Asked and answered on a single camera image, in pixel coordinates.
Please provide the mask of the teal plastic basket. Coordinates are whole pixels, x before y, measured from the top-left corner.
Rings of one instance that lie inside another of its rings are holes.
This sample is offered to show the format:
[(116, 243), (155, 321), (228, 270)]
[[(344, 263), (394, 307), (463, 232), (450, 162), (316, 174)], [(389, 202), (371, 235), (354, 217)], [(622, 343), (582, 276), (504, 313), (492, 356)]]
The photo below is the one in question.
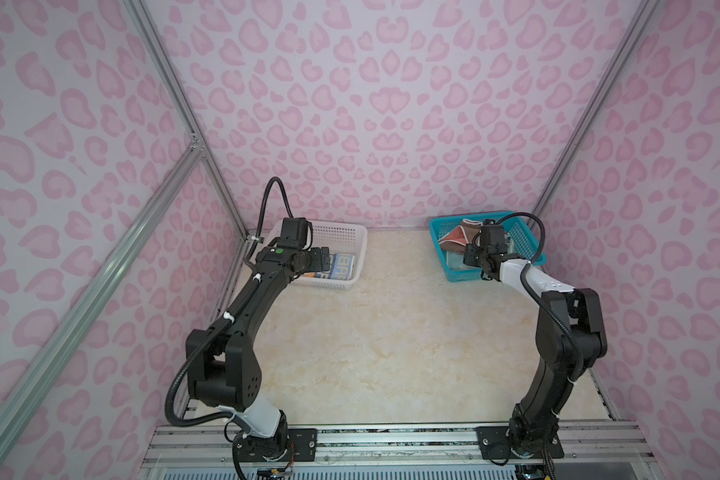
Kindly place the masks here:
[(546, 263), (546, 226), (528, 212), (436, 217), (429, 221), (429, 231), (450, 282), (496, 279), (507, 260)]

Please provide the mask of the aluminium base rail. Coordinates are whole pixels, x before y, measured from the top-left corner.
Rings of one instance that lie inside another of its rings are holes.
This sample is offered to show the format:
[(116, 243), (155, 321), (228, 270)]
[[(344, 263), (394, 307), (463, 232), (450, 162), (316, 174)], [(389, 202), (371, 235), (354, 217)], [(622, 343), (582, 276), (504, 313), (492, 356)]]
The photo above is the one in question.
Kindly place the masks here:
[[(519, 457), (499, 423), (303, 425), (268, 462), (233, 427), (161, 427), (141, 479), (542, 479), (543, 456)], [(634, 422), (563, 421), (548, 447), (557, 479), (660, 479)]]

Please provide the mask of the white plastic basket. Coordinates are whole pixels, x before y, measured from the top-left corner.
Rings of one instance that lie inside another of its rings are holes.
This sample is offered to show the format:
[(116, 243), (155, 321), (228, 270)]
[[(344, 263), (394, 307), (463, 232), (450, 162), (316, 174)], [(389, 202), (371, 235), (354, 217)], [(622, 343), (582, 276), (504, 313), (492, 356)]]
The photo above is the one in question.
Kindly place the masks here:
[(315, 246), (328, 247), (330, 254), (350, 253), (356, 257), (352, 279), (349, 281), (332, 281), (307, 278), (304, 275), (294, 276), (281, 262), (282, 258), (275, 252), (275, 242), (280, 235), (281, 224), (284, 219), (277, 222), (265, 237), (254, 258), (251, 278), (263, 279), (270, 274), (281, 275), (291, 284), (337, 290), (347, 290), (359, 280), (367, 249), (368, 231), (365, 227), (356, 224), (310, 221), (313, 224)]

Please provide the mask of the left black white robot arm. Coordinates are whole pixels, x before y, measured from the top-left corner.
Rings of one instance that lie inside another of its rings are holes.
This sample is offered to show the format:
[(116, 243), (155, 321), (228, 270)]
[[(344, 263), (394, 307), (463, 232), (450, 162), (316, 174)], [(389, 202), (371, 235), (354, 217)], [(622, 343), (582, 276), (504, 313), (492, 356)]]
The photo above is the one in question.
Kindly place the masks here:
[(254, 344), (277, 297), (302, 275), (329, 269), (330, 250), (314, 246), (313, 238), (307, 219), (284, 219), (280, 235), (259, 250), (230, 306), (208, 328), (190, 333), (174, 385), (185, 382), (192, 399), (215, 411), (193, 419), (172, 417), (171, 425), (187, 428), (224, 420), (238, 427), (234, 453), (250, 448), (274, 460), (288, 451), (286, 414), (260, 395), (263, 374)]

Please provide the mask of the aluminium corner post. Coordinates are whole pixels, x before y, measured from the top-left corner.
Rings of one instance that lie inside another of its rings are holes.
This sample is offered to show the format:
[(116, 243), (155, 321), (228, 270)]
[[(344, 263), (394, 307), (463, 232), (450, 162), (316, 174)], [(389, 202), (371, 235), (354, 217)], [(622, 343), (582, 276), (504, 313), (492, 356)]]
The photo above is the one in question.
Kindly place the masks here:
[(245, 238), (248, 231), (242, 221), (239, 209), (233, 200), (231, 191), (223, 178), (217, 159), (202, 131), (198, 117), (190, 104), (189, 97), (174, 68), (167, 48), (161, 39), (148, 5), (145, 1), (141, 0), (125, 0), (123, 1), (123, 5), (145, 45), (147, 54), (157, 69), (185, 130), (192, 140), (192, 145), (199, 151), (200, 160), (211, 176), (212, 184), (221, 197), (222, 205), (229, 214), (237, 233)]
[(595, 125), (609, 97), (619, 85), (620, 78), (636, 56), (645, 37), (653, 28), (653, 24), (660, 16), (664, 4), (665, 1), (659, 0), (643, 0), (639, 2), (635, 14), (625, 29), (600, 79), (596, 83), (591, 98), (583, 109), (582, 115), (573, 129), (569, 141), (563, 148), (548, 181), (542, 189), (538, 201), (532, 210), (535, 216), (542, 218), (544, 213), (550, 208), (553, 203), (553, 198), (562, 185), (565, 175), (574, 164), (586, 136)]

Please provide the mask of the teal cat face towel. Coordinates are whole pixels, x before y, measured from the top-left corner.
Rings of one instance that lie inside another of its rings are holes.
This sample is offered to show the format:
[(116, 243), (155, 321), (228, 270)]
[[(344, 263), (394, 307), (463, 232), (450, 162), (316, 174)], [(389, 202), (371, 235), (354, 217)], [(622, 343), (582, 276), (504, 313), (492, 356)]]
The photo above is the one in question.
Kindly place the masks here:
[(467, 271), (472, 269), (472, 266), (464, 263), (464, 254), (457, 251), (446, 251), (446, 266), (453, 271)]

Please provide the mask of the aluminium frame diagonal bar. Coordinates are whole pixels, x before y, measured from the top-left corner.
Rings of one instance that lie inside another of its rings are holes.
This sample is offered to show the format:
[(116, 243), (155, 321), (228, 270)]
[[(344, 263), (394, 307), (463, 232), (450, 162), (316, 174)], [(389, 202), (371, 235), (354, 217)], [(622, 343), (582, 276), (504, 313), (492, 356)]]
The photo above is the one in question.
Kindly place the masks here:
[(190, 146), (0, 406), (0, 467), (150, 239), (204, 148)]

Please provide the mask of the right aluminium corner post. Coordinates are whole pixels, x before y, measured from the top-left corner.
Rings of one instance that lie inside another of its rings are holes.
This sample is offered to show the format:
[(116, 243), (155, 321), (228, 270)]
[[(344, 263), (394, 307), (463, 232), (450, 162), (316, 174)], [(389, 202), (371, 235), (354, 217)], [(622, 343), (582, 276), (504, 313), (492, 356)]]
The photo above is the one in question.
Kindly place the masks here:
[(591, 98), (583, 109), (582, 115), (573, 129), (569, 141), (563, 148), (548, 181), (542, 189), (538, 201), (532, 210), (535, 216), (542, 218), (544, 213), (550, 208), (553, 203), (553, 198), (562, 185), (565, 175), (574, 164), (586, 136), (595, 125), (609, 97), (619, 85), (620, 78), (636, 56), (645, 37), (653, 28), (653, 24), (660, 16), (664, 4), (665, 1), (659, 0), (643, 0), (639, 2), (635, 14), (625, 29), (600, 79), (596, 83)]

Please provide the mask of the left aluminium corner post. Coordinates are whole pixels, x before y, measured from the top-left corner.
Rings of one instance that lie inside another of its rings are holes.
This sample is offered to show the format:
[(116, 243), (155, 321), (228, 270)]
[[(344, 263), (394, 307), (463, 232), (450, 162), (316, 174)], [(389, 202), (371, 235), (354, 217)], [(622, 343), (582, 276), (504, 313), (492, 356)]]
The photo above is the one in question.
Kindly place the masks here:
[(185, 130), (192, 140), (192, 145), (199, 151), (200, 160), (211, 176), (212, 184), (221, 197), (222, 205), (229, 214), (237, 233), (245, 238), (248, 231), (242, 221), (239, 209), (233, 200), (231, 191), (223, 178), (217, 159), (202, 131), (198, 117), (190, 104), (189, 97), (174, 68), (167, 48), (161, 39), (148, 5), (145, 1), (141, 0), (125, 0), (123, 1), (123, 5), (145, 45), (147, 54), (157, 69)]

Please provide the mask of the striped rabbit letter towel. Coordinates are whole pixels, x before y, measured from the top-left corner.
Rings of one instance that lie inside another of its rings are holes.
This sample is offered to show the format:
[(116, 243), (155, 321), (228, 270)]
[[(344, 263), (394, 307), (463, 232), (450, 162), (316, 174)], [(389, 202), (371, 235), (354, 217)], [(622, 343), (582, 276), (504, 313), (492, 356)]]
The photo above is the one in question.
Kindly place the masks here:
[(350, 253), (331, 253), (330, 267), (323, 272), (308, 272), (307, 278), (332, 281), (349, 281), (352, 279), (356, 257)]

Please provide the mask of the red brown towel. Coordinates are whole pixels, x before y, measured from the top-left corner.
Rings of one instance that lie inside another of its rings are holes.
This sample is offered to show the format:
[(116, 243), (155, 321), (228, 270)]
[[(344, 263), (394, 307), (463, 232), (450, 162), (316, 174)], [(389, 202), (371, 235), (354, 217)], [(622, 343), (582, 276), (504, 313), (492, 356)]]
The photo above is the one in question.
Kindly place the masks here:
[(482, 222), (479, 220), (462, 219), (460, 223), (438, 240), (443, 251), (464, 254), (468, 244), (471, 244), (479, 234)]

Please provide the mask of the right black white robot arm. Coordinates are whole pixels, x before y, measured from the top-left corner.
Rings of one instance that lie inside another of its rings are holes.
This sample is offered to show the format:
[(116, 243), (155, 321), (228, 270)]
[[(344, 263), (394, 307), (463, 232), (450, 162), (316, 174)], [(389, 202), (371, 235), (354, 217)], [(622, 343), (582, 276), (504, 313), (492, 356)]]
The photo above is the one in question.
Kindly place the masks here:
[(526, 395), (515, 405), (506, 434), (508, 449), (519, 458), (540, 454), (552, 460), (550, 447), (560, 413), (578, 379), (607, 353), (607, 336), (598, 293), (557, 280), (536, 267), (546, 239), (539, 228), (531, 258), (509, 250), (504, 224), (517, 217), (534, 222), (527, 212), (482, 222), (468, 238), (464, 264), (481, 270), (481, 278), (498, 281), (525, 294), (537, 307), (535, 345), (540, 360)]

